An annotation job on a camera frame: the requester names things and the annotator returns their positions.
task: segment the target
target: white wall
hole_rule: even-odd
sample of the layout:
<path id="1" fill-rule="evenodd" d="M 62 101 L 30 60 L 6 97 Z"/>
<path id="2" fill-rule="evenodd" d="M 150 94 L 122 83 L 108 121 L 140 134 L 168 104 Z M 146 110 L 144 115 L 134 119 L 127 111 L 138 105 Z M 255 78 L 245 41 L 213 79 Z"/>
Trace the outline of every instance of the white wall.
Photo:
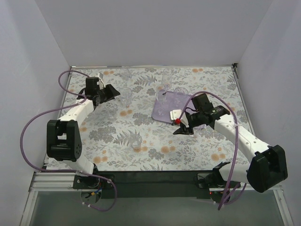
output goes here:
<path id="1" fill-rule="evenodd" d="M 26 122 L 61 103 L 57 77 L 69 66 L 34 0 L 0 0 L 0 222 L 19 225 L 33 170 L 20 154 Z M 38 120 L 25 134 L 29 159 L 41 166 L 46 123 Z"/>
<path id="2" fill-rule="evenodd" d="M 69 65 L 230 65 L 272 0 L 36 0 Z"/>
<path id="3" fill-rule="evenodd" d="M 238 64 L 257 136 L 286 151 L 285 198 L 301 225 L 301 0 L 274 0 Z"/>

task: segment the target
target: tabletop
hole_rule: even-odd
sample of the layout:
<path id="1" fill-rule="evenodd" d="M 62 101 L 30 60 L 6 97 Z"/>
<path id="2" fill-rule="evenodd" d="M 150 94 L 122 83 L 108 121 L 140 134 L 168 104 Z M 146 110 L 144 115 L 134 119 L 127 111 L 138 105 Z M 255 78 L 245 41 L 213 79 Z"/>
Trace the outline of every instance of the tabletop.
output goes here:
<path id="1" fill-rule="evenodd" d="M 103 74 L 105 84 L 117 90 L 129 87 L 133 92 L 130 107 L 123 107 L 120 100 L 99 105 L 80 126 L 83 144 L 82 154 L 95 163 L 99 170 L 211 170 L 222 161 L 231 161 L 234 145 L 210 127 L 194 129 L 193 136 L 173 135 L 177 126 L 155 121 L 151 117 L 156 98 L 155 88 L 161 83 L 164 67 L 129 68 L 133 77 L 122 79 L 120 68 L 80 69 L 83 73 Z M 231 67 L 174 68 L 175 87 L 184 87 L 193 94 L 206 90 L 220 96 L 231 106 L 238 122 L 251 131 Z M 85 77 L 72 73 L 68 90 L 79 92 L 85 87 Z M 76 97 L 67 94 L 64 106 L 74 104 Z M 214 106 L 222 105 L 209 96 Z M 117 109 L 118 117 L 110 121 L 108 107 Z M 133 149 L 129 137 L 139 133 L 142 147 Z M 238 152 L 238 164 L 248 164 L 246 157 Z M 47 169 L 69 169 L 49 158 Z"/>

